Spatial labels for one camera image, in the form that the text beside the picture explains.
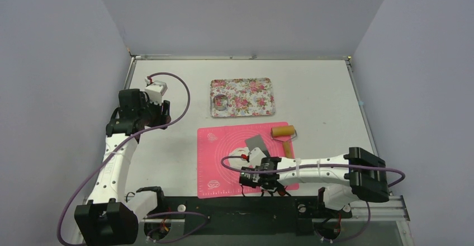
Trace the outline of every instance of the purple cable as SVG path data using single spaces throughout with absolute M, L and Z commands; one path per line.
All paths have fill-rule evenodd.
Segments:
M 136 137 L 136 136 L 138 136 L 142 133 L 145 133 L 147 131 L 162 129 L 164 127 L 168 127 L 168 126 L 171 126 L 171 125 L 175 124 L 180 119 L 182 119 L 183 116 L 188 112 L 189 105 L 191 103 L 191 94 L 189 92 L 188 85 L 186 85 L 186 83 L 179 76 L 177 76 L 175 74 L 172 74 L 172 73 L 166 73 L 166 72 L 154 73 L 154 74 L 151 74 L 151 75 L 147 76 L 147 78 L 151 78 L 151 77 L 154 77 L 156 75 L 169 75 L 171 77 L 176 78 L 177 80 L 179 80 L 183 84 L 183 86 L 185 87 L 186 92 L 188 94 L 188 102 L 186 104 L 186 108 L 184 109 L 183 113 L 177 119 L 171 121 L 170 123 L 160 125 L 160 126 L 156 126 L 156 127 L 151 127 L 149 129 L 140 130 L 140 131 L 130 135 L 127 139 L 123 140 L 123 142 L 121 142 L 117 147 L 115 147 L 115 149 L 112 152 L 110 152 L 109 156 L 102 162 L 102 164 L 95 171 L 93 171 L 82 183 L 80 183 L 79 187 L 74 191 L 71 198 L 69 198 L 68 202 L 66 203 L 66 206 L 64 206 L 64 209 L 61 212 L 61 215 L 59 216 L 58 226 L 56 227 L 56 237 L 58 238 L 59 243 L 61 243 L 62 245 L 64 245 L 64 246 L 86 246 L 86 243 L 70 244 L 70 243 L 67 243 L 63 239 L 63 237 L 61 236 L 61 226 L 62 226 L 63 221 L 64 221 L 64 216 L 66 215 L 66 212 L 68 211 L 68 208 L 71 205 L 71 203 L 73 202 L 73 200 L 75 199 L 75 197 L 79 194 L 80 190 L 87 184 L 87 182 L 90 179 L 92 179 L 92 177 L 94 177 L 94 175 L 96 175 L 97 173 L 100 172 L 100 170 L 110 161 L 110 159 L 112 159 L 113 155 L 115 155 L 115 153 L 117 153 L 117 150 L 119 148 L 121 148 L 122 146 L 124 146 L 126 143 L 128 143 L 128 141 L 130 141 L 131 139 L 133 139 L 134 137 Z
M 359 232 L 355 233 L 354 235 L 348 236 L 347 238 L 333 240 L 333 243 L 346 242 L 346 241 L 348 241 L 348 240 L 355 239 L 356 237 L 362 235 L 362 233 L 364 233 L 364 231 L 366 231 L 366 229 L 369 227 L 370 218 L 371 218 L 371 212 L 370 212 L 369 202 L 366 201 L 366 204 L 367 204 L 368 215 L 367 215 L 367 222 L 366 222 L 366 224 L 364 225 L 364 227 L 361 228 L 361 229 L 359 230 Z M 325 241 L 331 242 L 330 239 L 324 238 L 323 236 L 321 236 L 321 237 L 322 237 Z
M 199 212 L 193 212 L 193 211 L 184 211 L 184 212 L 179 212 L 179 211 L 167 211 L 167 212 L 160 212 L 158 214 L 151 214 L 151 215 L 148 215 L 146 218 L 149 219 L 151 217 L 158 217 L 158 216 L 165 216 L 165 215 L 175 215 L 175 214 L 185 214 L 185 215 L 197 215 L 197 216 L 200 216 L 202 218 L 205 219 L 204 223 L 202 223 L 201 225 L 199 225 L 198 227 L 194 228 L 193 230 L 191 230 L 190 232 L 180 236 L 179 238 L 176 238 L 176 239 L 171 239 L 171 240 L 165 240 L 165 241 L 162 241 L 162 240 L 157 240 L 157 243 L 172 243 L 172 242 L 177 242 L 178 240 L 182 240 L 184 239 L 185 237 L 193 234 L 194 232 L 200 230 L 201 228 L 203 228 L 205 225 L 207 225 L 207 223 L 209 223 L 208 221 L 208 216 L 204 215 L 204 214 L 200 214 Z M 148 237 L 151 237 L 151 235 L 153 234 L 153 232 L 157 231 L 158 229 L 160 229 L 161 227 L 159 228 L 155 228 L 153 230 L 151 230 L 150 232 L 148 232 L 147 236 Z
M 228 157 L 223 157 L 221 159 L 221 165 L 224 166 L 225 168 L 234 171 L 234 172 L 245 172 L 245 173 L 250 173 L 250 174 L 271 174 L 271 173 L 277 173 L 277 172 L 290 172 L 296 170 L 296 167 L 292 168 L 286 168 L 286 169 L 277 169 L 275 171 L 242 171 L 241 169 L 236 169 L 233 168 L 227 164 L 224 163 L 226 159 L 229 158 L 241 158 L 237 156 L 228 156 Z M 379 168 L 379 167 L 367 167 L 367 166 L 361 166 L 361 165 L 352 165 L 352 164 L 306 164 L 306 165 L 300 165 L 300 169 L 305 169 L 305 168 L 317 168 L 317 167 L 338 167 L 338 168 L 351 168 L 351 169 L 365 169 L 367 171 L 379 171 L 379 172 L 395 172 L 398 173 L 401 177 L 392 183 L 388 184 L 388 187 L 392 187 L 401 181 L 405 179 L 405 173 L 398 170 L 398 169 L 392 169 L 392 168 Z

